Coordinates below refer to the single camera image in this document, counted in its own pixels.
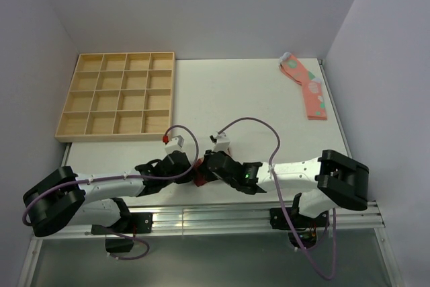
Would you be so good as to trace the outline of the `beige red purple striped sock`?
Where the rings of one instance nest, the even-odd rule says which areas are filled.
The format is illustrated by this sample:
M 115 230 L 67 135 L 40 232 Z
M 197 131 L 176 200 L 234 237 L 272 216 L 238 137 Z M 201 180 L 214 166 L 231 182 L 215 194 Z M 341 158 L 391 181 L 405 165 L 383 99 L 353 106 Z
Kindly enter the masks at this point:
M 210 173 L 207 168 L 207 162 L 213 154 L 214 152 L 212 150 L 206 150 L 204 156 L 199 158 L 193 167 L 193 170 L 195 171 L 193 182 L 197 187 L 201 187 L 207 183 L 218 180 L 218 178 Z

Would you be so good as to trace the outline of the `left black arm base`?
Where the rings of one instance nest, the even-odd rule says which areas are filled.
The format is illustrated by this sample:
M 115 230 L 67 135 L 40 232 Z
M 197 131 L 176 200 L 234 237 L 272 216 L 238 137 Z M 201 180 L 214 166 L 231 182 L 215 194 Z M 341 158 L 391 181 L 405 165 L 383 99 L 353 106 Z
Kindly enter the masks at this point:
M 131 261 L 143 258 L 149 253 L 149 244 L 138 235 L 151 233 L 152 225 L 153 214 L 151 212 L 131 213 L 130 216 L 121 218 L 110 227 L 103 227 L 99 224 L 92 225 L 91 234 L 113 235 L 113 238 L 105 238 L 105 250 L 108 255 L 115 259 Z M 144 252 L 140 255 L 126 256 L 137 245 L 145 246 Z

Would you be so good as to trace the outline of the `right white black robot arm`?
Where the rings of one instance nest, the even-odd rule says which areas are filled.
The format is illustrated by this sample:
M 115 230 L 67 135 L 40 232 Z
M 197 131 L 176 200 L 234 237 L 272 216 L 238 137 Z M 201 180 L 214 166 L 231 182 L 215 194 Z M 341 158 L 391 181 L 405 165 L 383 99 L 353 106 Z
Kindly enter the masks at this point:
M 368 208 L 369 168 L 334 150 L 307 161 L 276 165 L 239 163 L 223 151 L 207 151 L 196 171 L 204 182 L 219 180 L 247 195 L 294 192 L 291 219 L 300 227 L 332 208 Z

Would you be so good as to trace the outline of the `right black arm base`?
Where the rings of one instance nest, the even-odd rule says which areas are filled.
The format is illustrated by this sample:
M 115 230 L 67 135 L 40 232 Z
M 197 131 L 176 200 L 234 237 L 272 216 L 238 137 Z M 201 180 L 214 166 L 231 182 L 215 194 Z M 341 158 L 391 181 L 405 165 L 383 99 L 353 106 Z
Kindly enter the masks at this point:
M 292 209 L 286 208 L 293 227 L 296 229 L 298 237 L 306 249 L 312 249 L 322 241 L 329 228 L 329 212 L 323 212 L 316 218 L 308 218 L 302 215 L 292 215 Z M 288 239 L 294 248 L 300 246 L 294 237 L 292 230 L 282 212 L 281 208 L 269 209 L 269 223 L 273 230 L 287 231 Z

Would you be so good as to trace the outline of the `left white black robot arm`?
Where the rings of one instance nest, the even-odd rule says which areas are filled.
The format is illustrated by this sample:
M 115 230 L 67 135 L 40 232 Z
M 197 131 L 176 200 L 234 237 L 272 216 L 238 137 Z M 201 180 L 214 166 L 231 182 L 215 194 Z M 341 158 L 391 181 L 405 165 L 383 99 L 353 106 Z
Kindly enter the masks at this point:
M 195 177 L 194 164 L 180 151 L 115 174 L 85 175 L 60 167 L 24 194 L 22 221 L 37 237 L 86 224 L 123 233 L 132 222 L 125 197 L 157 194 L 172 183 L 188 183 Z

